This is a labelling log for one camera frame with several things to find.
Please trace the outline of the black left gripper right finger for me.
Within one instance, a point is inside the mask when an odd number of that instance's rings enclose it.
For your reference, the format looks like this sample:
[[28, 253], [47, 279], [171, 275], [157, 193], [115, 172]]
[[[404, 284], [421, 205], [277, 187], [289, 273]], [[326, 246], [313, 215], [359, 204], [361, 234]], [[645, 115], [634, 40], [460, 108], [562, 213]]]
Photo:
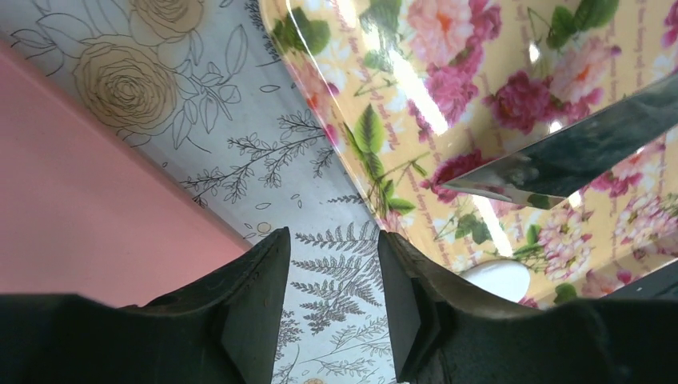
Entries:
[[381, 231], [399, 383], [674, 383], [677, 267], [538, 310], [474, 286]]

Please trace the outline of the floral yellow tray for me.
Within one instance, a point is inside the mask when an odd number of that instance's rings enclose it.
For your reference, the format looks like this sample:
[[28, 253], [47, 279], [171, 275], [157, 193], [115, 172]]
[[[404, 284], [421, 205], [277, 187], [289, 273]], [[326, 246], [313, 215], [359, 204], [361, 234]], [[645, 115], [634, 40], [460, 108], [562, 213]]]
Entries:
[[519, 301], [599, 298], [677, 264], [677, 128], [547, 209], [444, 184], [677, 75], [674, 1], [263, 1], [265, 29], [384, 229]]

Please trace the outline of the white dough ball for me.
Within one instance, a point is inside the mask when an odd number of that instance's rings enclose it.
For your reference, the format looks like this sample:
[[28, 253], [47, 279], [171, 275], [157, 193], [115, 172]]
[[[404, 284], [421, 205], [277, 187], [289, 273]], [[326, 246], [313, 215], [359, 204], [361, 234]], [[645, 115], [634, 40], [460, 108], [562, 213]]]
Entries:
[[508, 259], [483, 262], [462, 272], [461, 277], [512, 302], [519, 302], [527, 294], [531, 279], [526, 266]]

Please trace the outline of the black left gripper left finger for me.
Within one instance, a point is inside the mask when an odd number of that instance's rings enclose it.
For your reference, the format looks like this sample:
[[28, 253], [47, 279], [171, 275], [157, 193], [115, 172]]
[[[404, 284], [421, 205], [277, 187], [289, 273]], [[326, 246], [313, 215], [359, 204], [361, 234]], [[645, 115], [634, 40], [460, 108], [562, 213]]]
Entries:
[[290, 264], [287, 228], [145, 306], [1, 297], [4, 383], [269, 383]]

